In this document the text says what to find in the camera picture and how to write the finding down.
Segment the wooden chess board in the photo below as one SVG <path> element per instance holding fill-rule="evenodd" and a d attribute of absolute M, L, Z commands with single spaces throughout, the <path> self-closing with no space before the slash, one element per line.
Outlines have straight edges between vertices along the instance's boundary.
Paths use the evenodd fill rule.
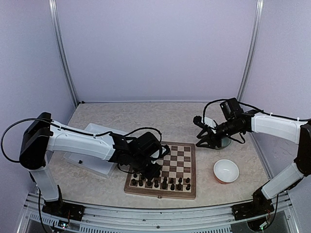
<path fill-rule="evenodd" d="M 151 196 L 157 198 L 172 198 L 172 199 L 189 199 L 196 198 L 196 156 L 195 145 L 191 143 L 166 142 L 170 147 L 170 152 L 163 158 L 157 161 L 162 166 L 160 176 L 150 180 L 153 183 L 152 188 L 147 188 L 147 179 L 143 181 L 143 186 L 139 186 L 138 181 L 141 174 L 137 172 L 137 177 L 133 177 L 133 170 L 127 175 L 124 185 L 124 192 L 133 195 Z M 167 177 L 167 190 L 162 189 L 164 177 Z M 179 184 L 179 178 L 183 178 L 182 189 L 176 189 Z M 175 190 L 171 190 L 170 179 L 174 178 Z M 189 183 L 185 183 L 186 178 L 190 178 Z M 131 185 L 131 180 L 137 180 L 137 186 Z M 159 188 L 154 187 L 154 181 L 158 180 Z M 186 190 L 186 186 L 190 184 L 190 190 Z"/>

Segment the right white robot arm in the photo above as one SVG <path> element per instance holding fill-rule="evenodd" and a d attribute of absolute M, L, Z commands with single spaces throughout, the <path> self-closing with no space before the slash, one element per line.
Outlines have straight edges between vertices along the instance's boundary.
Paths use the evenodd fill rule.
<path fill-rule="evenodd" d="M 248 205 L 249 212 L 258 216 L 272 198 L 311 174 L 311 121 L 267 113 L 236 98 L 215 102 L 220 104 L 225 121 L 218 124 L 206 116 L 207 108 L 214 103 L 208 102 L 202 115 L 193 118 L 193 123 L 201 128 L 196 145 L 216 150 L 225 147 L 225 140 L 232 140 L 236 134 L 252 134 L 274 172 L 274 177 L 253 193 Z"/>

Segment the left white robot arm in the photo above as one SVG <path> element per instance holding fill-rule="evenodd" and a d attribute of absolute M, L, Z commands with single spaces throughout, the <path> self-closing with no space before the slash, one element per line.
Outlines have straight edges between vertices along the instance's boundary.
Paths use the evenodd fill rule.
<path fill-rule="evenodd" d="M 47 112 L 31 121 L 23 135 L 19 161 L 31 173 L 44 201 L 58 216 L 65 215 L 68 205 L 61 200 L 61 191 L 48 167 L 47 151 L 81 154 L 130 166 L 148 180 L 160 175 L 157 160 L 169 152 L 150 127 L 145 128 L 147 132 L 143 135 L 132 137 L 130 133 L 111 128 L 104 128 L 102 133 L 79 130 L 52 120 Z"/>

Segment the clear glass bowl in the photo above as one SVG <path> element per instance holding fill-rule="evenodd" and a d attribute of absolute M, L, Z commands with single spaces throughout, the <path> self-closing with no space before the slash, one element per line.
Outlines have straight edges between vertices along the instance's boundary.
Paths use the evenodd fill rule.
<path fill-rule="evenodd" d="M 221 146 L 220 147 L 216 147 L 216 149 L 222 150 L 222 149 L 228 147 L 231 144 L 231 141 L 232 140 L 230 138 L 223 138 L 221 140 Z"/>

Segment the white orange ceramic bowl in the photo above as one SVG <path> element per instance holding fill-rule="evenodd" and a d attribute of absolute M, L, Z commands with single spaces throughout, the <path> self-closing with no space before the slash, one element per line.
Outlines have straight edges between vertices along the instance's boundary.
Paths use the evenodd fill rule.
<path fill-rule="evenodd" d="M 238 166 L 231 160 L 218 160 L 213 166 L 213 174 L 221 184 L 229 184 L 235 182 L 240 174 Z"/>

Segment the white divided plastic tray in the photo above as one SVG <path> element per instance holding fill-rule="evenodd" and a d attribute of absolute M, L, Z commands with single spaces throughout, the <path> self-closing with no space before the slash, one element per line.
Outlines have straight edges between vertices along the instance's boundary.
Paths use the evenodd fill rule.
<path fill-rule="evenodd" d="M 74 153 L 66 152 L 64 159 L 67 162 L 90 171 L 94 174 L 109 178 L 116 167 L 116 163 L 109 162 L 114 153 L 114 140 L 108 134 L 99 137 L 86 136 L 86 141 Z"/>

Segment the front aluminium rail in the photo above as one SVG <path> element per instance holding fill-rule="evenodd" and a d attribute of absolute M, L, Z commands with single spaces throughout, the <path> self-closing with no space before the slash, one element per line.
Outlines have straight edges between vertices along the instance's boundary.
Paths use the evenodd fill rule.
<path fill-rule="evenodd" d="M 43 201 L 29 194 L 16 233 L 297 233 L 296 216 L 286 194 L 273 200 L 277 211 L 236 220 L 231 204 L 210 207 L 142 209 L 84 204 L 80 221 L 46 214 Z"/>

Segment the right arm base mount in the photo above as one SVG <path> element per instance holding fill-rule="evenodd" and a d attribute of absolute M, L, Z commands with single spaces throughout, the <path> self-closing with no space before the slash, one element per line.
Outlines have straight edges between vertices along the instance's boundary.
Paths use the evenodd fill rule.
<path fill-rule="evenodd" d="M 232 213 L 236 221 L 265 215 L 269 212 L 273 212 L 274 210 L 275 209 L 272 203 L 256 205 L 253 201 L 232 206 Z"/>

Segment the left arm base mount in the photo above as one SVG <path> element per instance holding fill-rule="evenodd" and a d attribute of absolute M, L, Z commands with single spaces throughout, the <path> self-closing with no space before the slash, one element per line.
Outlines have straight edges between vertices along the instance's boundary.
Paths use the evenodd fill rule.
<path fill-rule="evenodd" d="M 67 202 L 46 202 L 42 208 L 44 213 L 69 220 L 82 221 L 85 207 Z"/>

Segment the right aluminium frame post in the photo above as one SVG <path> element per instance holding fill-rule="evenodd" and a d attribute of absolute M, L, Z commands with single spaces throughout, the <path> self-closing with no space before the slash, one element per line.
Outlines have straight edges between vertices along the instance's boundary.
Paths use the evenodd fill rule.
<path fill-rule="evenodd" d="M 251 71 L 251 66 L 252 66 L 252 62 L 253 62 L 253 58 L 254 58 L 254 54 L 256 50 L 256 44 L 257 44 L 258 35 L 259 35 L 263 8 L 264 8 L 264 0 L 257 0 L 254 23 L 253 23 L 251 39 L 250 39 L 250 45 L 249 45 L 249 49 L 248 49 L 248 53 L 246 57 L 246 63 L 245 63 L 244 70 L 243 70 L 242 81 L 241 81 L 241 84 L 238 90 L 238 95 L 237 95 L 238 100 L 242 100 L 245 94 L 245 90 L 246 90 L 246 86 L 247 86 L 247 82 L 249 79 L 249 74 Z"/>

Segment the aluminium frame post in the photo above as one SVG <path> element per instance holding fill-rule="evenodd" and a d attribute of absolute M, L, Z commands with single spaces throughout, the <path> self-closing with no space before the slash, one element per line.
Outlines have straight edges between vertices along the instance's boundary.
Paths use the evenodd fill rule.
<path fill-rule="evenodd" d="M 259 35 L 263 8 L 264 8 L 264 0 L 257 0 L 254 23 L 253 23 L 251 39 L 250 39 L 250 45 L 249 45 L 249 49 L 248 49 L 248 53 L 246 57 L 246 63 L 245 63 L 244 70 L 243 70 L 242 81 L 241 81 L 241 84 L 238 90 L 238 95 L 237 95 L 238 100 L 242 100 L 245 94 L 245 90 L 246 90 L 246 86 L 247 86 L 247 82 L 249 79 L 249 74 L 251 71 L 251 66 L 252 66 L 252 62 L 253 62 L 253 58 L 254 58 L 254 54 L 256 50 L 256 44 L 257 44 L 258 35 Z"/>
<path fill-rule="evenodd" d="M 58 17 L 58 11 L 57 11 L 57 2 L 56 0 L 49 0 L 49 8 L 50 8 L 50 14 L 52 18 L 52 25 L 56 37 L 56 43 L 58 47 L 58 52 L 60 55 L 60 60 L 61 60 L 61 65 L 64 71 L 65 75 L 65 80 L 69 88 L 69 93 L 72 99 L 72 102 L 75 107 L 79 105 L 79 100 L 77 96 L 77 92 L 73 83 L 73 79 L 71 77 L 71 73 L 69 70 L 69 65 L 68 65 L 68 60 L 65 52 L 65 47 L 62 39 L 62 34 L 61 34 L 61 27 L 60 27 L 60 22 L 59 22 L 59 17 Z"/>

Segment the left aluminium frame post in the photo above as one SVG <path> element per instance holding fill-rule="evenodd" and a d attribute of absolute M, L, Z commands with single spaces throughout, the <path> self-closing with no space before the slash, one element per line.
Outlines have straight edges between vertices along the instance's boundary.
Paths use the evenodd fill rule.
<path fill-rule="evenodd" d="M 59 22 L 59 17 L 58 17 L 58 11 L 57 11 L 57 2 L 56 0 L 49 0 L 49 8 L 50 8 L 50 14 L 52 18 L 52 25 L 56 37 L 56 43 L 58 47 L 58 52 L 60 55 L 60 60 L 61 60 L 61 65 L 64 71 L 65 75 L 65 80 L 69 88 L 69 93 L 72 99 L 72 102 L 75 107 L 79 105 L 79 100 L 77 96 L 77 92 L 73 83 L 73 79 L 71 77 L 71 73 L 69 70 L 69 65 L 68 65 L 68 60 L 65 52 L 65 47 L 62 39 L 62 34 L 61 34 L 61 27 L 60 27 L 60 22 Z"/>

